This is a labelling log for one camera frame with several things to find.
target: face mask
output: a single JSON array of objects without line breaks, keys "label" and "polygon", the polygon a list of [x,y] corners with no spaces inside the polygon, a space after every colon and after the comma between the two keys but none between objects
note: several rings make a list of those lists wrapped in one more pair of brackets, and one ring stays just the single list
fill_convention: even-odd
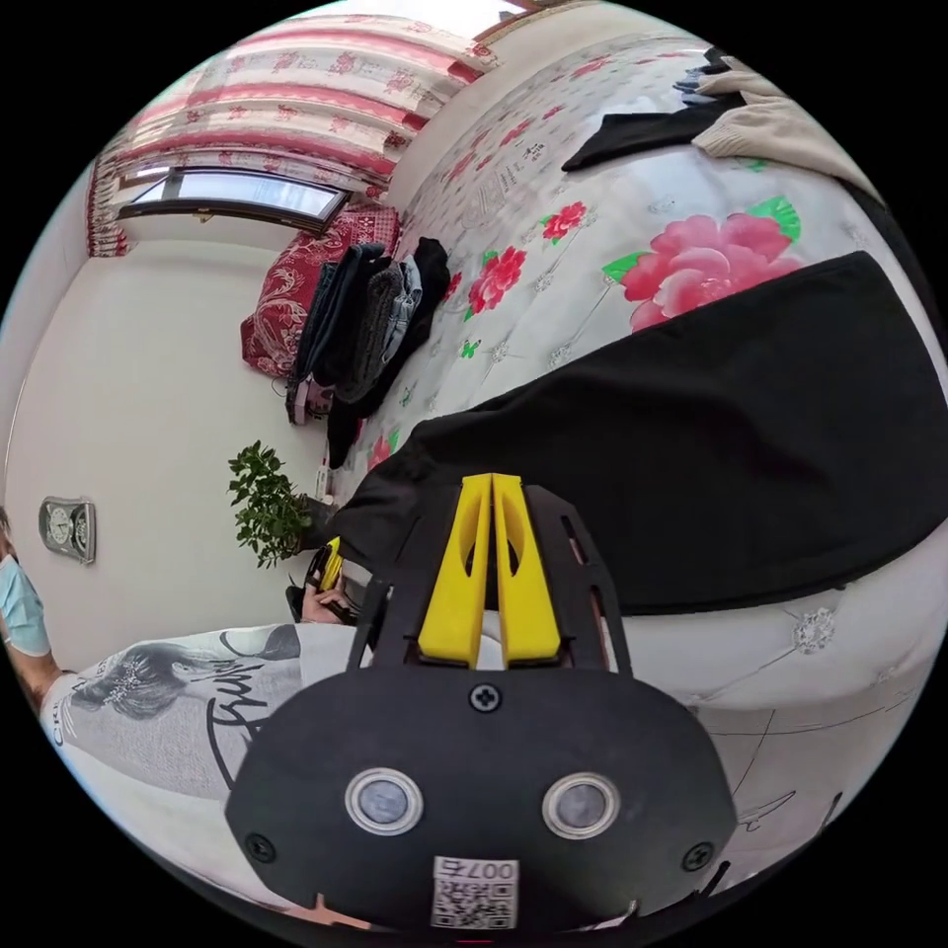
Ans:
[{"label": "face mask", "polygon": [[0,613],[7,626],[6,645],[35,659],[49,654],[42,602],[12,556],[0,563]]}]

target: pillow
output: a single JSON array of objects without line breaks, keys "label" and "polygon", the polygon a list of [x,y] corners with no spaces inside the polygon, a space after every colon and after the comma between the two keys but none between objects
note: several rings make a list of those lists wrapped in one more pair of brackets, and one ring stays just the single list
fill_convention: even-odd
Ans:
[{"label": "pillow", "polygon": [[244,361],[273,378],[289,376],[323,264],[337,263],[351,244],[382,244],[391,256],[398,230],[393,207],[359,207],[344,210],[323,237],[300,231],[268,270],[257,308],[240,324]]}]

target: window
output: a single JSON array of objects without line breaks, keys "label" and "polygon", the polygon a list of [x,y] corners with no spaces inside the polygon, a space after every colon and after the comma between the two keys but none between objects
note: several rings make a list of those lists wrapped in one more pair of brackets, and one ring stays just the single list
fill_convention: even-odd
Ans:
[{"label": "window", "polygon": [[155,214],[206,214],[286,224],[321,234],[349,200],[348,192],[277,175],[220,168],[164,172],[119,212],[119,220]]}]

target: red and white curtain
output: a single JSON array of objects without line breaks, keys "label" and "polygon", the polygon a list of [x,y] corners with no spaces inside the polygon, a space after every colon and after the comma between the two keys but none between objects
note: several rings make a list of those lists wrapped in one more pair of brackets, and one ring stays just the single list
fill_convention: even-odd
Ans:
[{"label": "red and white curtain", "polygon": [[118,181],[149,168],[267,171],[384,201],[418,132],[498,64],[472,39],[401,17],[315,15],[263,30],[175,83],[105,149],[90,254],[124,252]]}]

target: qr code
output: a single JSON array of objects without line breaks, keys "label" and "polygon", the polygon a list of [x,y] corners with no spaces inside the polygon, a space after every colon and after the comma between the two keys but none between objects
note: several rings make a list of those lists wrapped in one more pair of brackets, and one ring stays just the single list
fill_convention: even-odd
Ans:
[{"label": "qr code", "polygon": [[432,926],[516,928],[516,895],[517,872],[511,863],[439,859],[434,871]]}]

